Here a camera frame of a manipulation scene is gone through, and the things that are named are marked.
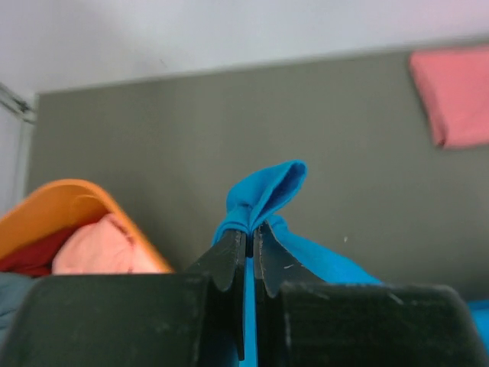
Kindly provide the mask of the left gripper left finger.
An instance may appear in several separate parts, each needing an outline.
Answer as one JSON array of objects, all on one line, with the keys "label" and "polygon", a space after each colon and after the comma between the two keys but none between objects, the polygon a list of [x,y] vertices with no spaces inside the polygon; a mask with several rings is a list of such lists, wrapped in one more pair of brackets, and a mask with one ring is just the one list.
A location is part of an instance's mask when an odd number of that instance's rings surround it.
[{"label": "left gripper left finger", "polygon": [[70,275],[28,293],[3,366],[237,366],[246,236],[228,230],[176,274]]}]

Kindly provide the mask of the blue t shirt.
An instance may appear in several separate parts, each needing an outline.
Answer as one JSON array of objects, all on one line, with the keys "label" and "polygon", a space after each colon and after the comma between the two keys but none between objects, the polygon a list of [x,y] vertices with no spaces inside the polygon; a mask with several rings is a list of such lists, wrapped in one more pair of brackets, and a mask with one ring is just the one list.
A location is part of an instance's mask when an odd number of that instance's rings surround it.
[{"label": "blue t shirt", "polygon": [[[361,266],[332,250],[292,233],[287,222],[276,212],[300,191],[306,179],[303,161],[286,161],[247,176],[228,192],[226,216],[217,228],[212,245],[227,230],[252,235],[268,222],[274,235],[294,258],[323,281],[333,284],[386,285]],[[244,360],[238,366],[257,366],[257,338],[254,299],[253,261],[245,262],[244,278]],[[468,303],[471,316],[488,353],[488,299]]]}]

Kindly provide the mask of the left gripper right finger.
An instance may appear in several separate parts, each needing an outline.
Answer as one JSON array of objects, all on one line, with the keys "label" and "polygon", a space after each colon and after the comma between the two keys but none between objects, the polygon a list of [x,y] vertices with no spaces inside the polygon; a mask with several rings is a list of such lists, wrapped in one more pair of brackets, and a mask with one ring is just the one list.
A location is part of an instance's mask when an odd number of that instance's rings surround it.
[{"label": "left gripper right finger", "polygon": [[254,231],[260,366],[486,366],[465,302],[446,286],[335,285]]}]

